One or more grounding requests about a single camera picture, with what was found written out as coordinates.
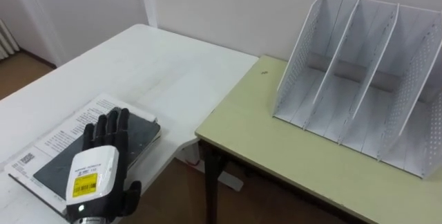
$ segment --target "green table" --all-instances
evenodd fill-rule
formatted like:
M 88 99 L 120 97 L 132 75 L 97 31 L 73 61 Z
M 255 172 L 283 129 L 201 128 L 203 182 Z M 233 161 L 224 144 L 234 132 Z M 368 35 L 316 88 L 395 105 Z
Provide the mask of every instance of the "green table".
M 222 153 L 369 223 L 442 223 L 442 170 L 421 180 L 272 117 L 286 65 L 261 57 L 196 130 L 216 147 L 206 158 L 208 223 L 216 219 L 212 178 L 216 185 Z

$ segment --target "white door frame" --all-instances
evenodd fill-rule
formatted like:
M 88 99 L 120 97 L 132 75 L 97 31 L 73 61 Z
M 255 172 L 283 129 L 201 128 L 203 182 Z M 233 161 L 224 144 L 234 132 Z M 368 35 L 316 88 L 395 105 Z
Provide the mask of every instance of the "white door frame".
M 148 25 L 157 28 L 157 13 L 155 7 L 155 0 L 142 0 L 146 16 L 148 19 Z M 67 54 L 57 36 L 57 31 L 53 23 L 50 21 L 50 17 L 41 6 L 39 0 L 21 0 L 26 12 L 33 24 L 35 25 L 38 35 L 42 38 L 46 48 L 55 61 L 56 66 L 61 66 L 66 63 Z

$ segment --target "book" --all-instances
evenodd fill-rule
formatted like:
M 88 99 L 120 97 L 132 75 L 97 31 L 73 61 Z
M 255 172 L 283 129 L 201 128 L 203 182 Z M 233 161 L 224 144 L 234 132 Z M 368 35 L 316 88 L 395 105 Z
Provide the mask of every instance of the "book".
M 96 123 L 102 114 L 127 108 L 128 172 L 161 135 L 157 118 L 107 94 L 101 94 L 73 113 L 58 127 L 38 139 L 30 148 L 5 166 L 5 171 L 19 184 L 55 210 L 66 216 L 66 185 L 70 165 L 81 151 L 84 127 Z

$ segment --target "wooden floor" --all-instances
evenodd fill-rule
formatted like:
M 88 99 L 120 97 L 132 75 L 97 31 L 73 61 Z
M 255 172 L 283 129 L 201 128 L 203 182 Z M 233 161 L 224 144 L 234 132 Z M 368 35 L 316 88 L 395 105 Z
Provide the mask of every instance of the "wooden floor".
M 24 54 L 0 62 L 0 99 L 51 70 Z M 235 192 L 219 186 L 219 224 L 344 223 L 264 178 L 247 178 L 234 165 L 227 170 L 241 178 L 244 187 Z M 172 161 L 143 195 L 134 215 L 120 223 L 203 224 L 204 175 L 180 161 Z

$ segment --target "yellow label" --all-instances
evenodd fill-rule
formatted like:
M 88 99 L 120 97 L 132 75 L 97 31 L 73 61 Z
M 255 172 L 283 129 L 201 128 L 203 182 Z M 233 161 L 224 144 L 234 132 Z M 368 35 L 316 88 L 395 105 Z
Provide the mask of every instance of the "yellow label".
M 83 196 L 97 190 L 97 173 L 80 176 L 75 179 L 73 197 Z

